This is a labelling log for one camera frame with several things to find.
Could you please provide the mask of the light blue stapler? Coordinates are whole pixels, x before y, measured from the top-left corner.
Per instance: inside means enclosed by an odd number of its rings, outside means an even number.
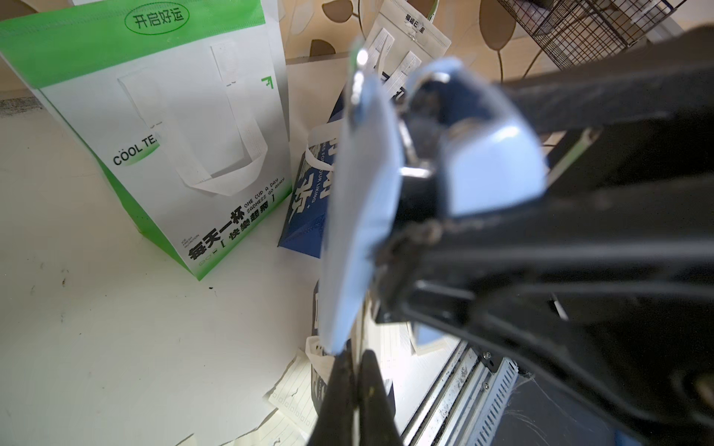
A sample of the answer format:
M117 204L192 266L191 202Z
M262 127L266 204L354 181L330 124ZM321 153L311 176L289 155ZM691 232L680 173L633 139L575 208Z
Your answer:
M325 351L345 347L405 180L434 180L438 213L453 219L535 199L546 176L536 132L500 87L458 59L437 59L411 74L403 113L371 70L353 64L322 247Z

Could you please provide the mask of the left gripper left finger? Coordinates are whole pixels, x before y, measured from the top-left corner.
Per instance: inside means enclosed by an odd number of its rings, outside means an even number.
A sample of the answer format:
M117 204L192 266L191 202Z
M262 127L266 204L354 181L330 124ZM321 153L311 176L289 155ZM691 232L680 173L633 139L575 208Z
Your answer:
M355 374L353 353L347 345L336 356L327 392L307 444L310 446L353 445Z

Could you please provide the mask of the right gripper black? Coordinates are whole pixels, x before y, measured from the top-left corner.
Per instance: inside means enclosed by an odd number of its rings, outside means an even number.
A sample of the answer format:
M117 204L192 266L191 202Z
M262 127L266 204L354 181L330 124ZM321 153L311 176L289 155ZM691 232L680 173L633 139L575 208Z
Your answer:
M450 212L446 151L486 97L537 134L537 188L462 165L485 210ZM713 29L503 85L425 77L402 109L435 167L408 180L377 256L380 323L413 321L517 360L653 445L713 442Z

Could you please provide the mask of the small dark navy bag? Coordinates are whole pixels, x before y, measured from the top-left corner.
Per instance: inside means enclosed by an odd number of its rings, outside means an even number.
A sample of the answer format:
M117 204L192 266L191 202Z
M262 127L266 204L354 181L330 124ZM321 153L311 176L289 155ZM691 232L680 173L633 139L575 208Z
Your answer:
M312 295L312 332L306 339L305 352L311 364L311 398L317 414L321 411L327 385L334 365L335 357L325 353L319 338L319 282Z

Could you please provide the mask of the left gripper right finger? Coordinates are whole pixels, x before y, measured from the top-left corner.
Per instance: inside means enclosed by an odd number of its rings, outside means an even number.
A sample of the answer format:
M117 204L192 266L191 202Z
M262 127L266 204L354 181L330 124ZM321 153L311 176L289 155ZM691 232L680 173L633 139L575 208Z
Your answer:
M357 375L360 446L402 446L388 394L373 350L366 350Z

